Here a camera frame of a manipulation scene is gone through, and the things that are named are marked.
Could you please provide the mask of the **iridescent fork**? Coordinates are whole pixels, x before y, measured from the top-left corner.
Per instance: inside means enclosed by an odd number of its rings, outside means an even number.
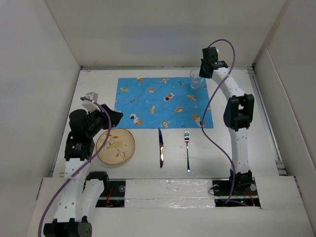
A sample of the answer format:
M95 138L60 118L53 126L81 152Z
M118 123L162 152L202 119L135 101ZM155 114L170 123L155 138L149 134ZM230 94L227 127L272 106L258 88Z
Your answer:
M189 161L189 141L190 141L190 133L185 131L184 133L184 141L186 143L186 153L187 153L187 172L190 173L190 161Z

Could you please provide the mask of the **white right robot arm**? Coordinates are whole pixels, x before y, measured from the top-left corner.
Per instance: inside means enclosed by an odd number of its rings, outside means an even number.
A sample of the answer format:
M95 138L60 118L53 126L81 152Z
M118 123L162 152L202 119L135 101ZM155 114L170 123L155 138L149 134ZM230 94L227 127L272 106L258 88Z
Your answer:
M215 47L202 50L199 76L213 79L227 99L223 120L228 128L232 143L232 162L228 188L231 193L238 195L252 182L252 172L248 161L248 129L253 120L254 96L246 94L228 75L225 61L218 60Z

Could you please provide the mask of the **round bird-painted plate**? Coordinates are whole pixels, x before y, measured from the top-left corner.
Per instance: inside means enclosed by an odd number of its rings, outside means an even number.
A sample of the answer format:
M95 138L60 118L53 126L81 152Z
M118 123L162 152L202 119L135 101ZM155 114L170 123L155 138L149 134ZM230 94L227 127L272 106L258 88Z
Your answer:
M115 128L111 130L106 144L97 156L104 165L122 165L134 155L135 145L134 136L129 130Z

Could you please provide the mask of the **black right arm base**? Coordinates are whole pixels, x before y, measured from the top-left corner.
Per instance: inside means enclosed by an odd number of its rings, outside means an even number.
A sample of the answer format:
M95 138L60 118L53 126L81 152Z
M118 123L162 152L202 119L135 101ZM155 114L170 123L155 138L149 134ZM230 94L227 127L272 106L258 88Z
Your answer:
M260 207L259 195L255 180L245 187L234 187L230 200L227 202L231 191L228 179L212 180L208 193L214 197L215 207Z

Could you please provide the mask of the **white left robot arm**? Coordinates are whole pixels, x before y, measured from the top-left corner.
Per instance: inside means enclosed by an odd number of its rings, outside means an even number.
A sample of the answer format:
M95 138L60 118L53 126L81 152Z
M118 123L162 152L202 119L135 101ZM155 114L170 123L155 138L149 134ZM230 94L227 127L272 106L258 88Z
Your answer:
M110 191L107 172L88 172L92 160L101 151L94 148L94 136L100 130L110 131L123 114L107 105L90 101L84 109L69 114L65 147L65 182L48 203L39 222L38 236L90 237L93 213L100 196Z

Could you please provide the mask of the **clear plastic cup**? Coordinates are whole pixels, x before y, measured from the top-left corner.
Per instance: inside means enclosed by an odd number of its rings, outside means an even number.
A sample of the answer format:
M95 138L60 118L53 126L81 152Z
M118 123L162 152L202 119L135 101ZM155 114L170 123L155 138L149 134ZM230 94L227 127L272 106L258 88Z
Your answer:
M190 71L190 87L198 89L202 86L204 78L199 76L200 69L194 68Z

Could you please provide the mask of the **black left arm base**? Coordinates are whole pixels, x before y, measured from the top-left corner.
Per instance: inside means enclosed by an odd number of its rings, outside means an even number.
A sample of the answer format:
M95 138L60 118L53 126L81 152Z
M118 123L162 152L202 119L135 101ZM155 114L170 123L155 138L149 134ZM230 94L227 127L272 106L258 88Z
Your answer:
M99 197L96 207L118 208L124 207L126 180L110 179L110 187Z

